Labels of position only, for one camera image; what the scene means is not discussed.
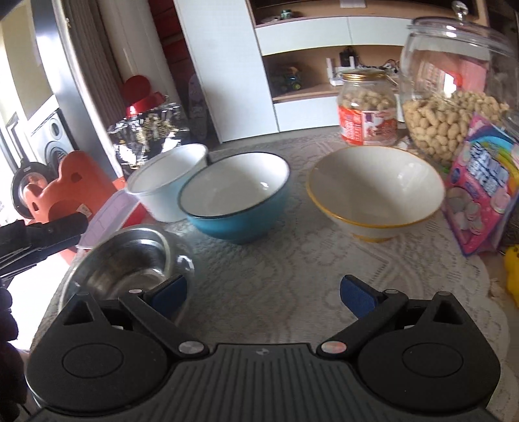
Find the black gloved hand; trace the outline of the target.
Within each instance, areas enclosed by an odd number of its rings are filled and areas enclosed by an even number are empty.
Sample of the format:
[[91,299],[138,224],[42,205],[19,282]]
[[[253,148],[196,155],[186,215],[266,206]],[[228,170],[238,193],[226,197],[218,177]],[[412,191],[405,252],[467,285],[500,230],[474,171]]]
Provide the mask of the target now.
[[26,403],[27,385],[23,359],[11,341],[18,337],[18,325],[11,314],[12,297],[1,288],[1,421],[15,421],[19,406]]

